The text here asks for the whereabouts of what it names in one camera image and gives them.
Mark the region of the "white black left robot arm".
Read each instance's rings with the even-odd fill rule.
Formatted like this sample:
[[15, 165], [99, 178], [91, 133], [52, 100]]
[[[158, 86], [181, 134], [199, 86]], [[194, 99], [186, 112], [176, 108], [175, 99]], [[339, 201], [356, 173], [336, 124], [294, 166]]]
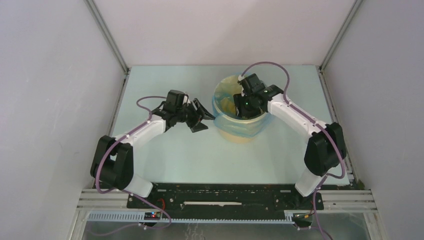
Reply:
[[197, 98], [191, 100], [182, 91], [170, 90], [161, 100], [153, 110], [144, 107], [148, 116], [140, 125], [115, 137], [104, 135], [99, 139], [90, 168], [99, 193], [108, 193], [101, 189], [100, 184], [103, 183], [110, 190], [137, 195], [145, 208], [153, 208], [158, 202], [158, 194], [152, 191], [152, 182], [135, 173], [135, 148], [164, 134], [178, 123], [185, 123], [192, 133], [196, 133], [208, 129], [203, 120], [215, 120], [215, 116]]

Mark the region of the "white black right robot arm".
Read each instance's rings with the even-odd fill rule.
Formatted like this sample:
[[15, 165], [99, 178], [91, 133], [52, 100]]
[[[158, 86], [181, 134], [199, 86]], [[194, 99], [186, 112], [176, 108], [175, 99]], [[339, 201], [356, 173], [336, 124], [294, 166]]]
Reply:
[[291, 194], [291, 204], [304, 209], [311, 202], [311, 194], [322, 184], [329, 170], [340, 166], [342, 179], [346, 174], [343, 165], [347, 155], [343, 129], [337, 122], [327, 124], [318, 120], [293, 103], [283, 89], [266, 86], [254, 73], [238, 77], [241, 93], [235, 94], [234, 104], [239, 117], [251, 117], [264, 112], [284, 121], [299, 133], [306, 142], [305, 170], [295, 183], [297, 191]]

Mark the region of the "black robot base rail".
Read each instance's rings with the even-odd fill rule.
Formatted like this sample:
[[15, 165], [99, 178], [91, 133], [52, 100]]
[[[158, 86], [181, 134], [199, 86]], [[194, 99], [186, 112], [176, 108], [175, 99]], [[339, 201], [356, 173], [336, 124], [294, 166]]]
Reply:
[[320, 193], [303, 197], [293, 184], [154, 183], [146, 199], [174, 221], [277, 221], [324, 209]]

